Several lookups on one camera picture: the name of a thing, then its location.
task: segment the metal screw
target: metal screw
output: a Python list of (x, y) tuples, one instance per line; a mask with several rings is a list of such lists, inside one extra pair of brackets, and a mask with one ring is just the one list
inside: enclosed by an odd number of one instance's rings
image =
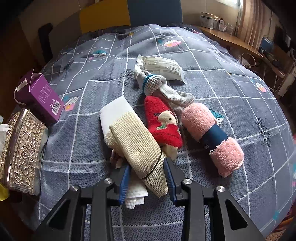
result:
[(77, 185), (70, 187), (70, 190), (73, 192), (76, 192), (78, 189), (79, 189), (79, 187)]
[(218, 187), (217, 187), (217, 191), (218, 191), (218, 192), (224, 192), (224, 191), (225, 191), (225, 187), (223, 187), (223, 186), (218, 186)]
[(191, 183), (192, 183), (192, 180), (191, 180), (191, 179), (189, 179), (189, 178), (186, 178), (186, 179), (184, 179), (184, 180), (183, 180), (183, 183), (185, 183), (185, 184), (189, 185), (189, 184), (191, 184)]
[(106, 183), (106, 184), (111, 184), (112, 182), (113, 182), (113, 180), (111, 178), (106, 178), (104, 180), (104, 183)]

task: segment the gray bedspread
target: gray bedspread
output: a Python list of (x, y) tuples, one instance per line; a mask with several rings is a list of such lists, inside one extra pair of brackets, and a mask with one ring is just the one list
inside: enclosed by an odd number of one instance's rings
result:
[[(162, 56), (179, 63), (186, 84), (172, 88), (192, 93), (211, 109), (220, 127), (245, 153), (243, 166), (218, 176), (209, 155), (180, 126), (184, 146), (175, 164), (200, 185), (228, 188), (266, 236), (284, 218), (296, 198), (295, 146), (289, 124), (266, 84), (198, 28), (180, 25), (114, 27), (82, 35), (49, 62), (43, 74), (73, 110), (63, 110), (50, 127), (41, 172), (40, 197), (23, 196), (21, 217), (36, 228), (69, 187), (87, 187), (108, 176), (109, 149), (103, 140), (99, 110), (124, 96), (146, 125), (144, 94), (133, 77), (138, 55)], [(207, 237), (210, 236), (206, 209)], [(180, 240), (182, 207), (151, 192), (134, 210), (112, 208), (115, 240)], [(85, 239), (89, 239), (90, 207)]]

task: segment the mesh sponge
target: mesh sponge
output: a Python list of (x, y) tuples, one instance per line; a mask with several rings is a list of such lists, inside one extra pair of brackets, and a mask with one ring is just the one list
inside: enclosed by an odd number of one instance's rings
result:
[(110, 130), (140, 179), (146, 177), (156, 165), (143, 182), (158, 197), (165, 195), (168, 192), (163, 171), (166, 156), (162, 154), (160, 157), (161, 149), (144, 124), (133, 113), (127, 112), (110, 125)]
[(110, 148), (114, 149), (114, 151), (120, 155), (121, 157), (124, 157), (123, 152), (121, 151), (117, 140), (115, 139), (115, 137), (113, 136), (112, 132), (109, 130), (105, 139), (105, 143), (107, 144), (107, 146), (109, 146)]

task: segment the yellow object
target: yellow object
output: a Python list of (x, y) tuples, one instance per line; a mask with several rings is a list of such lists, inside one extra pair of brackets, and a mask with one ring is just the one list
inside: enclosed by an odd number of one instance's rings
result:
[(127, 0), (107, 0), (80, 11), (82, 33), (112, 26), (131, 25)]
[(9, 197), (9, 190), (0, 183), (0, 201), (4, 201)]

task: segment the red fuzzy sock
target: red fuzzy sock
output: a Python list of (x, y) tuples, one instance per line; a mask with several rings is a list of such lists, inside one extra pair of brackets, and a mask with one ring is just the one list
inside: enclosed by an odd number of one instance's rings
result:
[(147, 96), (144, 106), (148, 130), (165, 154), (175, 159), (178, 148), (183, 145), (175, 116), (158, 97)]

